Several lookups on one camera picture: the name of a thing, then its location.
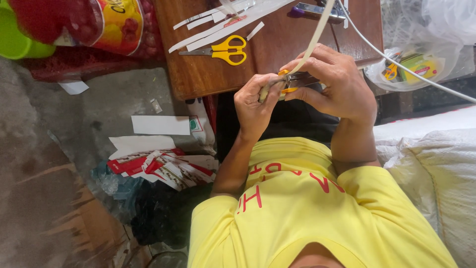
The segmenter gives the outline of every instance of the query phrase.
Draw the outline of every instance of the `hand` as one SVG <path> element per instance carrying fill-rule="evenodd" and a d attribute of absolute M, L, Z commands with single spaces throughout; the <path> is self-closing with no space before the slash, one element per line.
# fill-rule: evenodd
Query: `hand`
<path fill-rule="evenodd" d="M 281 89 L 273 86 L 263 103 L 259 103 L 259 91 L 276 74 L 255 74 L 244 87 L 235 93 L 235 108 L 240 123 L 239 137 L 256 143 L 266 130 Z"/>
<path fill-rule="evenodd" d="M 292 70 L 304 52 L 281 67 Z M 321 80 L 326 88 L 318 93 L 307 87 L 287 93 L 285 100 L 300 99 L 321 113 L 347 118 L 356 123 L 374 124 L 377 103 L 374 94 L 351 56 L 343 55 L 323 44 L 317 44 L 306 63 L 299 69 Z"/>

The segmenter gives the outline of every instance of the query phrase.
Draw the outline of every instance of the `red mesh bag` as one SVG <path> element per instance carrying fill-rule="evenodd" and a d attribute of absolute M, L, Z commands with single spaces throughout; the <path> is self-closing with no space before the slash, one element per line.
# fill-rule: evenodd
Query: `red mesh bag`
<path fill-rule="evenodd" d="M 9 0 L 9 4 L 20 29 L 40 42 L 163 59 L 151 0 Z"/>
<path fill-rule="evenodd" d="M 44 82 L 83 80 L 113 72 L 162 67 L 165 57 L 139 59 L 90 47 L 58 47 L 45 59 L 19 61 L 32 77 Z"/>

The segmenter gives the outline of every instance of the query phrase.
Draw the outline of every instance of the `dark pants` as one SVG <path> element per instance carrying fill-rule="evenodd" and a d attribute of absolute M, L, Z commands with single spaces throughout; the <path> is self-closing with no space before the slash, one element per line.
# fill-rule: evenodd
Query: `dark pants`
<path fill-rule="evenodd" d="M 239 131 L 234 94 L 235 92 L 226 92 L 218 95 L 216 138 L 220 163 L 231 150 Z M 337 117 L 320 113 L 304 101 L 279 101 L 271 114 L 267 129 L 259 140 L 303 137 L 330 147 L 330 140 L 338 123 Z"/>

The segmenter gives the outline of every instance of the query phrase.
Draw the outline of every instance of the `green bowl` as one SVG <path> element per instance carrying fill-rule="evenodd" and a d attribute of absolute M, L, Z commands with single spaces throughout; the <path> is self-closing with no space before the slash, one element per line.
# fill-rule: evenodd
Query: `green bowl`
<path fill-rule="evenodd" d="M 5 0 L 0 0 L 0 56 L 11 60 L 46 58 L 56 46 L 46 45 L 23 35 L 17 26 L 15 13 Z"/>

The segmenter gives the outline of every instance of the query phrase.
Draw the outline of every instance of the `yellow t-shirt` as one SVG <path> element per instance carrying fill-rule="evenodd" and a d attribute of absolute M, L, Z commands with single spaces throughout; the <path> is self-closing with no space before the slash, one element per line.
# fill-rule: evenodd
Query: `yellow t-shirt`
<path fill-rule="evenodd" d="M 194 209 L 188 267 L 287 268 L 311 242 L 346 268 L 457 267 L 385 169 L 334 174 L 320 143 L 258 142 L 241 198 L 217 196 Z"/>

